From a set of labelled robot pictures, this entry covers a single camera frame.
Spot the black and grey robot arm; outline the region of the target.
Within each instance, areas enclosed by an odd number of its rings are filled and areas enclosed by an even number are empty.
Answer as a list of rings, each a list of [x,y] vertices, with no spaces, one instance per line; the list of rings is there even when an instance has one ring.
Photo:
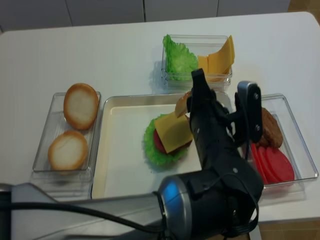
[[[239,82],[236,111],[228,113],[203,70],[191,75],[186,105],[200,171],[167,176],[149,194],[65,203],[30,183],[3,184],[1,239],[190,240],[254,230],[264,183],[238,148],[262,136],[261,90]]]

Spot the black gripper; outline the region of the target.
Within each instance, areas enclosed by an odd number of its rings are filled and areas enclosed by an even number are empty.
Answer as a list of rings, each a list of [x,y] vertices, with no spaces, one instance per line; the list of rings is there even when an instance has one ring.
[[[238,147],[248,140],[244,111],[229,113],[212,96],[202,68],[192,71],[191,76],[192,96],[186,105],[201,169],[215,173],[246,171],[248,162],[238,152]]]

